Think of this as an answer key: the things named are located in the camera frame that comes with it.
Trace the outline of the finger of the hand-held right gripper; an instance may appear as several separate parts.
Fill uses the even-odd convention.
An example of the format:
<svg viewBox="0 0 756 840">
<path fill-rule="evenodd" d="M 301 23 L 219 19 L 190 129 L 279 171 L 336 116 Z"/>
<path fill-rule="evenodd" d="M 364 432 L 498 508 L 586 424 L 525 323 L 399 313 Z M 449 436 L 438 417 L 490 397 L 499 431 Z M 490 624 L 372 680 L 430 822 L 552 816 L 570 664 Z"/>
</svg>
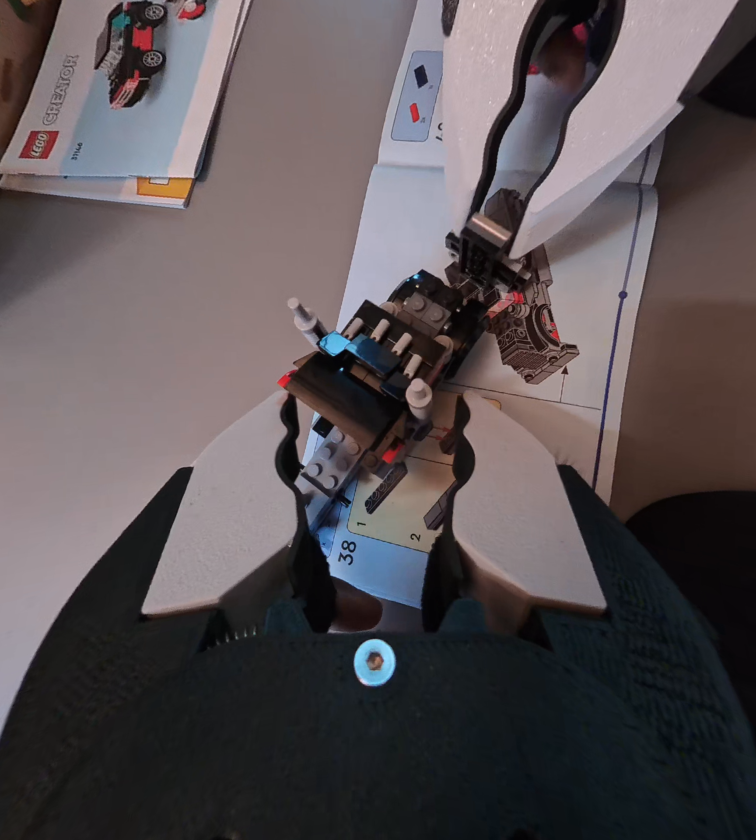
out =
<svg viewBox="0 0 756 840">
<path fill-rule="evenodd" d="M 443 2 L 443 142 L 448 218 L 460 234 L 490 189 L 526 88 L 541 1 Z"/>
<path fill-rule="evenodd" d="M 616 42 L 533 188 L 515 259 L 581 214 L 681 111 L 679 97 L 734 1 L 626 1 Z"/>
</svg>

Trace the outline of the grey black lego grille piece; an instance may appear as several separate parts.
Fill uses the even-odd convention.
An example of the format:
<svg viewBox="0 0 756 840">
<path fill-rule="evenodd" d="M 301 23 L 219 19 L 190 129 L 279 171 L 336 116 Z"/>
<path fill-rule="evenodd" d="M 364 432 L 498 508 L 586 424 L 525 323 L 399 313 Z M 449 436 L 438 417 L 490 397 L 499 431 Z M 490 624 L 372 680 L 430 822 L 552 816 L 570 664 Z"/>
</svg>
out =
<svg viewBox="0 0 756 840">
<path fill-rule="evenodd" d="M 525 203 L 520 192 L 503 187 L 473 213 L 460 233 L 449 232 L 445 246 L 452 258 L 445 270 L 448 284 L 469 281 L 476 288 L 521 291 L 532 277 L 523 258 L 510 252 L 523 219 Z"/>
</svg>

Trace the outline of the black red lego truck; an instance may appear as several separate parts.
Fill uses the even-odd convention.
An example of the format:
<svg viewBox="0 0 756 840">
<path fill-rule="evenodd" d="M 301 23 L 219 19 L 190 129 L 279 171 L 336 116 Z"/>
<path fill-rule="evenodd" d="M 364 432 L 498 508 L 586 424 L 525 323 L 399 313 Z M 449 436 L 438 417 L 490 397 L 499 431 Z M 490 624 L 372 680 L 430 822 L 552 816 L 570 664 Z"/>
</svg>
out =
<svg viewBox="0 0 756 840">
<path fill-rule="evenodd" d="M 486 330 L 480 286 L 454 266 L 447 283 L 421 269 L 391 296 L 366 300 L 339 330 L 288 300 L 312 352 L 279 385 L 318 415 L 314 455 L 297 483 L 319 524 L 361 471 L 384 477 L 433 427 L 434 396 Z"/>
</svg>

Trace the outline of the closed instruction booklets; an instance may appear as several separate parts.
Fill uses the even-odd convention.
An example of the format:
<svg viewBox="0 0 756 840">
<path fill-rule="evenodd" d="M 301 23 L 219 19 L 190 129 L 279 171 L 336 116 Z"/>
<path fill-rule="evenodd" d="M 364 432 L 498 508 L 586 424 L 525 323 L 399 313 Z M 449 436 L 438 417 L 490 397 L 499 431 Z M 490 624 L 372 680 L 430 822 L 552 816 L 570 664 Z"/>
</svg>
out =
<svg viewBox="0 0 756 840">
<path fill-rule="evenodd" d="M 251 8 L 61 2 L 0 187 L 186 207 Z"/>
</svg>

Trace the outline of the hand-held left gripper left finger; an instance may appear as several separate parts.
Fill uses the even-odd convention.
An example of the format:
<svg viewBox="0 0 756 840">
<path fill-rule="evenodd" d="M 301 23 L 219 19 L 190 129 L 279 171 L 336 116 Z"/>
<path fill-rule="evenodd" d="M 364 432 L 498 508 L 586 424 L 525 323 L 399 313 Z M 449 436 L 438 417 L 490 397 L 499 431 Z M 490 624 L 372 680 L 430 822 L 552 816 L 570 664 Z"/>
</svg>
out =
<svg viewBox="0 0 756 840">
<path fill-rule="evenodd" d="M 329 564 L 308 526 L 295 398 L 276 391 L 205 448 L 192 468 L 142 614 L 221 610 L 231 628 L 262 627 L 294 599 L 310 628 L 335 614 Z"/>
</svg>

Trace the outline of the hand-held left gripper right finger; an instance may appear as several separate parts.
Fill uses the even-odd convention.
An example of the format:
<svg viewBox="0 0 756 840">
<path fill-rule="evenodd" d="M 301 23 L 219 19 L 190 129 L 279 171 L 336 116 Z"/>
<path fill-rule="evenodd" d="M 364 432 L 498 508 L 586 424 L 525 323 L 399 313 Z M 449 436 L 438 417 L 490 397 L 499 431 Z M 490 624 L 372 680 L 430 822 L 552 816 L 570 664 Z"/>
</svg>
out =
<svg viewBox="0 0 756 840">
<path fill-rule="evenodd" d="M 455 483 L 428 555 L 424 630 L 446 627 L 462 599 L 500 634 L 518 633 L 535 608 L 602 616 L 606 598 L 550 452 L 474 392 L 458 398 L 454 430 Z"/>
</svg>

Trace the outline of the person's left hand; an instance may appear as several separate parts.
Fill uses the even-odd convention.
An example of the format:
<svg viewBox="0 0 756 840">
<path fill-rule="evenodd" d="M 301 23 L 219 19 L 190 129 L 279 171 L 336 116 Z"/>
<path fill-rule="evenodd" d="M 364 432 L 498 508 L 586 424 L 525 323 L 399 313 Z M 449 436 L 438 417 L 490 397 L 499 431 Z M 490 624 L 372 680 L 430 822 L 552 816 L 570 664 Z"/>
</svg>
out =
<svg viewBox="0 0 756 840">
<path fill-rule="evenodd" d="M 379 624 L 383 615 L 383 604 L 378 598 L 339 579 L 334 580 L 334 589 L 333 629 L 357 633 L 371 630 Z"/>
</svg>

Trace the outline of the black wrist rest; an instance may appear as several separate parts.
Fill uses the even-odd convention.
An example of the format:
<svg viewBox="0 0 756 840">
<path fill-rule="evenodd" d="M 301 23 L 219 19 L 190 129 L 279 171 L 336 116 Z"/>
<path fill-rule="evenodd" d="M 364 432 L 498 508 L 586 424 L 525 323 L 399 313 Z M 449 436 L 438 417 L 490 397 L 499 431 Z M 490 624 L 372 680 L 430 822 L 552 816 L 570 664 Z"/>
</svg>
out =
<svg viewBox="0 0 756 840">
<path fill-rule="evenodd" d="M 626 525 L 713 626 L 756 732 L 756 491 L 671 497 Z"/>
</svg>

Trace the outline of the open instruction booklet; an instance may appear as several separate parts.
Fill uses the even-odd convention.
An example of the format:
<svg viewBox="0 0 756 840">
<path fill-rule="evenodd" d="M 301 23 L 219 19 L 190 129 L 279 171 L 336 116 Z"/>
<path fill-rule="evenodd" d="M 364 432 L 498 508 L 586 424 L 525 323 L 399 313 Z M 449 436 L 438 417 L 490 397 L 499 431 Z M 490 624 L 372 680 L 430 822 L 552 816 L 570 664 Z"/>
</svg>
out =
<svg viewBox="0 0 756 840">
<path fill-rule="evenodd" d="M 417 270 L 445 277 L 445 155 L 441 2 L 418 2 L 396 75 L 339 315 L 341 328 L 365 300 L 381 303 Z M 631 163 L 541 256 L 550 314 L 562 343 L 579 353 L 544 381 L 501 361 L 486 332 L 445 392 L 434 428 L 408 459 L 407 475 L 376 512 L 364 504 L 379 479 L 362 473 L 331 510 L 318 540 L 331 573 L 381 599 L 418 607 L 427 553 L 438 535 L 425 517 L 451 481 L 439 447 L 455 417 L 448 392 L 477 390 L 525 426 L 557 462 L 576 469 L 609 501 L 637 310 L 657 219 L 655 177 L 664 136 Z"/>
</svg>

